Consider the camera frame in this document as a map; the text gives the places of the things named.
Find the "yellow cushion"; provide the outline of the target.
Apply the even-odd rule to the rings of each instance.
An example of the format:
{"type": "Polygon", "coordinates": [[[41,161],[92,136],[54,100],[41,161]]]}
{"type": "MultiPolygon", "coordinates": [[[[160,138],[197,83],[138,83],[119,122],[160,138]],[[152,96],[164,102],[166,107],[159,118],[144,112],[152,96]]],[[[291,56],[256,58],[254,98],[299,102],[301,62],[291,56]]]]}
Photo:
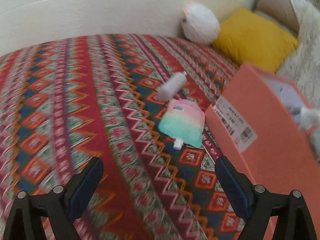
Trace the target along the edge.
{"type": "Polygon", "coordinates": [[[264,71],[276,72],[299,42],[273,22],[240,8],[220,24],[212,45],[239,65],[250,62],[264,71]]]}

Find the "patterned red bedspread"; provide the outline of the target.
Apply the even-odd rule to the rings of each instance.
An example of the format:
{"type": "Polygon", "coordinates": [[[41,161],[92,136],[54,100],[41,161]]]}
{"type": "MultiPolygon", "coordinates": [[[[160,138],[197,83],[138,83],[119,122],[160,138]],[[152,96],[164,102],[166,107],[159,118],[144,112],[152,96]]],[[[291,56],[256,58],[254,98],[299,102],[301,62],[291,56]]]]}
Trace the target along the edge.
{"type": "Polygon", "coordinates": [[[173,148],[158,130],[157,88],[177,72],[176,95],[202,111],[237,72],[223,54],[183,39],[80,36],[1,57],[1,227],[16,194],[65,185],[93,157],[103,178],[83,217],[82,239],[237,239],[236,217],[215,175],[209,129],[199,148],[173,148]]]}

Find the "pink teal spout pouch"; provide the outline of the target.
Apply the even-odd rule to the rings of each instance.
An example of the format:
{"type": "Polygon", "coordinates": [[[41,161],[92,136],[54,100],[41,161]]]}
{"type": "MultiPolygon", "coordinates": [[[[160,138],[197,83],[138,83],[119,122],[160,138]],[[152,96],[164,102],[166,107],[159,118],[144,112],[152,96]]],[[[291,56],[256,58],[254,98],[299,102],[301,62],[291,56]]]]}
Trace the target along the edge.
{"type": "Polygon", "coordinates": [[[184,144],[199,148],[202,145],[204,123],[204,112],[198,104],[190,100],[171,99],[158,129],[174,139],[175,150],[180,150],[184,144]]]}

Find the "white cylinder bottle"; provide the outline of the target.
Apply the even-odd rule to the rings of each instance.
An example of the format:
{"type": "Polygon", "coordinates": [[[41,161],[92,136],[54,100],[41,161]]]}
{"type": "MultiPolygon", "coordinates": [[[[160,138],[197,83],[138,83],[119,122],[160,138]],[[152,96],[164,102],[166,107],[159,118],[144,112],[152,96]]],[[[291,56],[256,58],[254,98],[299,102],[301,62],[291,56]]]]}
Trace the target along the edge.
{"type": "Polygon", "coordinates": [[[176,72],[164,84],[157,88],[157,96],[161,101],[170,101],[185,85],[186,72],[176,72]]]}

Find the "salmon pink storage box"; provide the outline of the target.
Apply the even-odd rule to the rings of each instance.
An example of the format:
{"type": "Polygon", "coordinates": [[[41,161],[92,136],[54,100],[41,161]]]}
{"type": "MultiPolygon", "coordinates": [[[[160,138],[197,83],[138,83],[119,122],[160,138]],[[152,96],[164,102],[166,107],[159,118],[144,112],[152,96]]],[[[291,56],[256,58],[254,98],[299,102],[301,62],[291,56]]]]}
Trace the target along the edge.
{"type": "MultiPolygon", "coordinates": [[[[221,156],[253,185],[302,193],[319,239],[319,165],[289,112],[290,106],[307,105],[291,82],[245,63],[205,117],[221,156]]],[[[271,217],[263,239],[272,239],[276,223],[271,217]]]]}

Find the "white lace cloth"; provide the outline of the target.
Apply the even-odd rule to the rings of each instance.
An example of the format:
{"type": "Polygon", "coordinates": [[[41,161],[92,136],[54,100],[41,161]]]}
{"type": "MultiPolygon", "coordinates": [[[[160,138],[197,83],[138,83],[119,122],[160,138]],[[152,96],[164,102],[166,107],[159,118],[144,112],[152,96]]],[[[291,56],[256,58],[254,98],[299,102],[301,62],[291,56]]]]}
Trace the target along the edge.
{"type": "Polygon", "coordinates": [[[299,46],[277,74],[295,83],[310,104],[319,108],[319,10],[307,0],[290,2],[299,23],[299,46]]]}

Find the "round white fluffy plush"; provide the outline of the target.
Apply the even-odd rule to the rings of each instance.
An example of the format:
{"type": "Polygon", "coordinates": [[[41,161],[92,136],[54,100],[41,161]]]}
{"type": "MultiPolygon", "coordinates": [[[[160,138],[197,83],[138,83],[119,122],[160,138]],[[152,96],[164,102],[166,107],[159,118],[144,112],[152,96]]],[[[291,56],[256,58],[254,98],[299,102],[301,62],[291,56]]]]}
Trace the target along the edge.
{"type": "Polygon", "coordinates": [[[197,2],[185,7],[181,26],[188,40],[204,46],[212,44],[220,31],[220,23],[213,12],[197,2]]]}

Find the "large white plush toy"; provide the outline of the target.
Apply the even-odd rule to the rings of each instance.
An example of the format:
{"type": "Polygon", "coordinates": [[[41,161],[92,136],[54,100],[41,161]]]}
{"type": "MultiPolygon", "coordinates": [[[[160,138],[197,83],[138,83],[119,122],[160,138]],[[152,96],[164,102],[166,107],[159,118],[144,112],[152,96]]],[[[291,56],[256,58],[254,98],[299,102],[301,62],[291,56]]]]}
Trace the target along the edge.
{"type": "Polygon", "coordinates": [[[306,133],[308,142],[319,162],[319,109],[302,107],[299,126],[306,133]]]}

